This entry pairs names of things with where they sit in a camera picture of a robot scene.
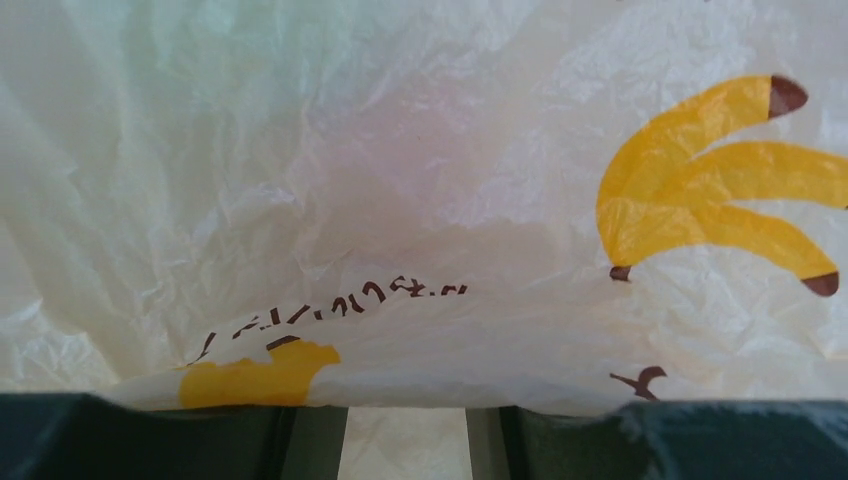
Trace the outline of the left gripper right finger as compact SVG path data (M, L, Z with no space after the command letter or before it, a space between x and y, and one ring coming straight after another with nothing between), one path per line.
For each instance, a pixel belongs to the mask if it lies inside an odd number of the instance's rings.
M838 401L633 402L591 417L500 411L514 479L844 479Z

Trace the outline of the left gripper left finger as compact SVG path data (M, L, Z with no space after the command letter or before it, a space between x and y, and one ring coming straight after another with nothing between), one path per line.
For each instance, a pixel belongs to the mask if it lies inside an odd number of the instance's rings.
M4 394L4 479L278 479L295 413L147 412L89 394Z

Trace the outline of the orange printed plastic bag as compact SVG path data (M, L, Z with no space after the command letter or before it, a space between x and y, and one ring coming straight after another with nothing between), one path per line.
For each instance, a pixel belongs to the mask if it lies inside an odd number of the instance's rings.
M847 397L843 1L5 1L1 388Z

